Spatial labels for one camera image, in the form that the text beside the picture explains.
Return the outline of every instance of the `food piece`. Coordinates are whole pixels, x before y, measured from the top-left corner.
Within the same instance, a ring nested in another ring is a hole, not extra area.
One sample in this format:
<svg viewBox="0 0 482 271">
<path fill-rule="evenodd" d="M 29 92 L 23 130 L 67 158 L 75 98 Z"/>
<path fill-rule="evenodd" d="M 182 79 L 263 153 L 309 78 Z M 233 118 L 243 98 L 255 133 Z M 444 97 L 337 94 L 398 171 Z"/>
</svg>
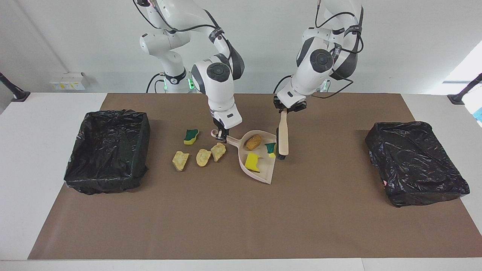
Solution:
<svg viewBox="0 0 482 271">
<path fill-rule="evenodd" d="M 210 151 L 206 149 L 200 149 L 198 155 L 196 155 L 196 163 L 198 163 L 198 166 L 205 166 L 208 163 L 210 157 Z"/>
<path fill-rule="evenodd" d="M 248 152 L 248 158 L 246 158 L 244 166 L 249 170 L 260 172 L 258 167 L 256 166 L 258 164 L 258 158 L 259 156 L 254 152 Z"/>
<path fill-rule="evenodd" d="M 248 139 L 248 141 L 246 141 L 246 148 L 248 148 L 248 150 L 254 150 L 260 144 L 261 144 L 261 136 L 256 134 L 252 136 L 250 139 Z"/>
<path fill-rule="evenodd" d="M 188 157 L 189 153 L 183 153 L 182 151 L 176 152 L 176 155 L 173 158 L 173 164 L 176 167 L 177 171 L 181 172 L 184 170 L 184 166 L 186 165 Z"/>
<path fill-rule="evenodd" d="M 214 162 L 217 162 L 226 152 L 226 146 L 222 143 L 217 143 L 216 146 L 211 148 L 211 152 L 213 153 Z"/>
<path fill-rule="evenodd" d="M 265 146 L 266 146 L 266 149 L 268 150 L 268 155 L 271 158 L 276 158 L 276 153 L 275 153 L 276 143 L 268 143 L 268 144 L 265 144 Z"/>
<path fill-rule="evenodd" d="M 184 145 L 192 145 L 198 139 L 199 130 L 186 130 L 186 137 L 184 138 Z"/>
</svg>

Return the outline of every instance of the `white table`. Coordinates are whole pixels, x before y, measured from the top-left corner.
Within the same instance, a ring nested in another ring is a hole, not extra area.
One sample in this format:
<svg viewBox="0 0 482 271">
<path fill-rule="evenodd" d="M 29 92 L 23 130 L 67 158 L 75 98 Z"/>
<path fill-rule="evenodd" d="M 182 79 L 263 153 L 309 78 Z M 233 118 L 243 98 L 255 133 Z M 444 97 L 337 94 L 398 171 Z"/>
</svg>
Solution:
<svg viewBox="0 0 482 271">
<path fill-rule="evenodd" d="M 28 261 L 63 185 L 80 122 L 106 94 L 32 93 L 0 115 L 0 270 L 480 270 L 468 259 L 52 260 Z M 445 96 L 403 95 L 418 121 L 432 125 L 470 184 L 464 205 L 482 229 L 482 128 Z"/>
</svg>

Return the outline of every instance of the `beige dustpan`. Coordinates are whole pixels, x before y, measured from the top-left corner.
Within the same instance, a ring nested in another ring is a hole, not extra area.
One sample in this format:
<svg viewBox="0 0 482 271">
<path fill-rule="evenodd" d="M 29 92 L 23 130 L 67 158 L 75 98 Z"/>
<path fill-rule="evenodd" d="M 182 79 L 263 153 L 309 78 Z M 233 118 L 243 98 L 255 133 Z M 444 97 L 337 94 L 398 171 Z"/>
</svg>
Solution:
<svg viewBox="0 0 482 271">
<path fill-rule="evenodd" d="M 216 137 L 217 132 L 217 130 L 212 130 L 211 135 L 213 137 Z M 255 134 L 261 136 L 261 144 L 254 150 L 249 151 L 244 144 Z M 276 159 L 269 156 L 265 144 L 276 142 L 275 135 L 264 131 L 253 130 L 247 132 L 241 139 L 235 139 L 231 136 L 227 136 L 226 141 L 228 144 L 238 148 L 238 158 L 240 161 L 241 169 L 244 171 L 244 173 L 246 173 L 249 177 L 255 180 L 271 184 L 271 178 L 273 177 L 273 169 Z M 257 167 L 260 172 L 253 172 L 244 166 L 249 152 L 253 152 L 259 156 Z"/>
</svg>

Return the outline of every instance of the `black pole base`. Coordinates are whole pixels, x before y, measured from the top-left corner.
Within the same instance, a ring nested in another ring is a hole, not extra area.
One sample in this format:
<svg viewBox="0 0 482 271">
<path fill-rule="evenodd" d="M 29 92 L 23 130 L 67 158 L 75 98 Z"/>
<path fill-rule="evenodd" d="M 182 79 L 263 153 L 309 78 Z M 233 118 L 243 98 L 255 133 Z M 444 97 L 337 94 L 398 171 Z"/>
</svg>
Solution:
<svg viewBox="0 0 482 271">
<path fill-rule="evenodd" d="M 13 98 L 11 101 L 12 102 L 23 102 L 23 101 L 27 100 L 27 97 L 30 95 L 30 91 L 23 91 L 22 93 L 25 94 L 25 96 L 23 96 L 20 99 Z"/>
<path fill-rule="evenodd" d="M 449 100 L 454 104 L 454 105 L 465 105 L 464 102 L 462 102 L 462 99 L 459 98 L 458 95 L 447 95 Z"/>
</svg>

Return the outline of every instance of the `blue object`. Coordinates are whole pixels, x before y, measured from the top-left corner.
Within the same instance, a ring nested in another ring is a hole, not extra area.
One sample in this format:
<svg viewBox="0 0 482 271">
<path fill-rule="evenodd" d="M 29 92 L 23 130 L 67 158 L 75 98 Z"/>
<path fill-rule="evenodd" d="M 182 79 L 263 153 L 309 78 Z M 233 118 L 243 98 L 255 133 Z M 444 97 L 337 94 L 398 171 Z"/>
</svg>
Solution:
<svg viewBox="0 0 482 271">
<path fill-rule="evenodd" d="M 472 115 L 474 116 L 475 119 L 482 122 L 482 108 L 475 111 L 475 113 L 473 113 Z"/>
</svg>

